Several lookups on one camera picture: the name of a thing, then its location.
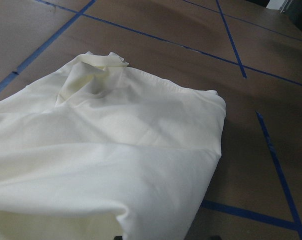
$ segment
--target white towel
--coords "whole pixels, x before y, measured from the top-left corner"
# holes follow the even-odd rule
[[[225,102],[81,54],[0,101],[0,240],[182,240]]]

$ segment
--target white fabric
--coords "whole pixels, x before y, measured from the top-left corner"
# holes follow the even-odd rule
[[[221,156],[225,102],[77,56],[0,102],[0,240],[182,240]]]

